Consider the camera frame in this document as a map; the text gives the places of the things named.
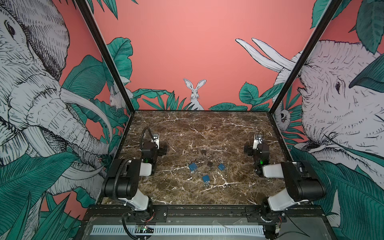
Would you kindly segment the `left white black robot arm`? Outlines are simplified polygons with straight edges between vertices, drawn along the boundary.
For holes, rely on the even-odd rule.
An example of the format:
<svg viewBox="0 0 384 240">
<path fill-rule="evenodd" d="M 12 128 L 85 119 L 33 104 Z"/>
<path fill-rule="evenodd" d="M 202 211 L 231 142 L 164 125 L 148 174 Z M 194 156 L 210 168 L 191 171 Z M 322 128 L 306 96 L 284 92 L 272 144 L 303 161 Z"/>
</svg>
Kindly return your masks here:
<svg viewBox="0 0 384 240">
<path fill-rule="evenodd" d="M 122 160 L 118 168 L 111 170 L 102 184 L 101 196 L 129 207 L 142 222 L 155 217 L 153 201 L 139 190 L 140 177 L 154 175 L 158 157 L 167 154 L 168 146 L 153 142 L 142 145 L 140 159 Z"/>
</svg>

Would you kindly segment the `blue padlock front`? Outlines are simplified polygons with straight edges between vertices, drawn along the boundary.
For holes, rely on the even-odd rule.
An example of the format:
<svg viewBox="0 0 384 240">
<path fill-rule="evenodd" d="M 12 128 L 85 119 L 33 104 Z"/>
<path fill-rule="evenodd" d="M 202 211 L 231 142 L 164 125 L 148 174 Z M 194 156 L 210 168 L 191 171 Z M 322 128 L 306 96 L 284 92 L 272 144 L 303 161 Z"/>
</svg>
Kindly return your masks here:
<svg viewBox="0 0 384 240">
<path fill-rule="evenodd" d="M 202 176 L 202 180 L 203 180 L 203 183 L 205 186 L 209 186 L 210 185 L 210 176 L 209 175 L 203 175 Z"/>
</svg>

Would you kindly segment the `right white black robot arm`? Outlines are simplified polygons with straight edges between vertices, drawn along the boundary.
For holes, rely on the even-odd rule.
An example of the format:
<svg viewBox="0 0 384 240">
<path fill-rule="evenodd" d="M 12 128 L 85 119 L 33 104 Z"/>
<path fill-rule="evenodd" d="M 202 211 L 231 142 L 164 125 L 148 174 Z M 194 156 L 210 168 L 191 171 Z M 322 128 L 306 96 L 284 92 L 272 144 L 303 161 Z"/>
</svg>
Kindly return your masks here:
<svg viewBox="0 0 384 240">
<path fill-rule="evenodd" d="M 285 182 L 283 190 L 263 200 L 260 206 L 262 221 L 276 223 L 285 209 L 325 197 L 326 189 L 309 162 L 270 164 L 270 149 L 264 143 L 256 147 L 245 145 L 244 152 L 253 158 L 255 173 L 259 177 L 283 179 Z"/>
</svg>

